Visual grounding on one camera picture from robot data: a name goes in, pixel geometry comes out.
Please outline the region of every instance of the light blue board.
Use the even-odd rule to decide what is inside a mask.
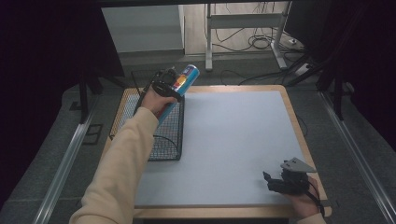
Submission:
[[[184,116],[181,160],[149,162],[136,205],[289,203],[262,177],[304,161],[279,91],[188,93]]]

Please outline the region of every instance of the blue can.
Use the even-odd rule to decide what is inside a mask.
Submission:
[[[177,78],[176,82],[172,86],[172,89],[180,94],[181,97],[184,96],[186,91],[192,85],[192,83],[197,79],[199,76],[199,70],[192,64],[187,65],[187,67],[183,70],[180,76]],[[167,105],[164,109],[161,110],[160,114],[158,115],[159,125],[163,123],[166,117],[171,113],[173,108],[177,103],[173,103]]]

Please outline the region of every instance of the hand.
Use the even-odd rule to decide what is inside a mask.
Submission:
[[[161,109],[169,103],[177,103],[174,97],[162,97],[151,87],[148,88],[145,98],[143,98],[142,106],[149,109],[154,115],[161,111]]]
[[[318,181],[316,179],[309,176],[308,181],[311,182],[311,184],[315,187],[315,189],[318,189]],[[312,187],[312,185],[309,186],[309,192],[318,199],[319,195],[317,191],[314,189],[314,187]],[[299,217],[311,217],[314,214],[320,212],[314,201],[312,201],[312,199],[310,199],[305,194],[303,195],[283,194],[283,195],[291,201],[293,208]]]

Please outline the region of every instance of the beige sleeve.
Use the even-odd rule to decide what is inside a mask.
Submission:
[[[158,120],[144,107],[128,119],[98,165],[69,223],[132,223],[134,195],[154,142]]]
[[[321,213],[317,213],[312,217],[306,217],[297,222],[297,224],[326,224]]]

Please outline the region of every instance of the aluminum rail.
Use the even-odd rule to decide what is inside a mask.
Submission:
[[[385,192],[382,184],[375,177],[373,170],[370,168],[370,165],[361,153],[358,144],[353,139],[347,126],[337,117],[337,115],[332,110],[332,100],[327,94],[323,93],[322,91],[319,92],[319,95],[322,98],[323,104],[325,105],[327,112],[330,114],[330,117],[332,118],[335,127],[341,134],[341,137],[343,138],[346,147],[352,156],[353,161],[356,163],[356,166],[361,172],[361,176],[363,177],[367,187],[372,192],[375,201],[379,206],[379,209],[385,217],[385,220],[388,223],[396,223],[396,211],[393,202],[391,201],[388,194]]]
[[[44,197],[43,202],[38,209],[37,214],[35,215],[35,219],[33,221],[34,224],[47,224],[50,220],[50,216],[52,214],[53,208],[55,207],[59,196],[64,187],[64,182],[66,181],[70,170],[73,166],[73,162],[78,154],[78,150],[82,144],[82,140],[84,139],[85,133],[90,126],[94,109],[99,100],[99,96],[94,95],[91,99],[90,103],[90,114],[87,117],[85,123],[79,124],[73,138],[64,153],[64,158],[59,165],[58,171],[55,174],[55,177],[52,179],[52,182],[49,186],[49,190],[47,191],[46,196]]]

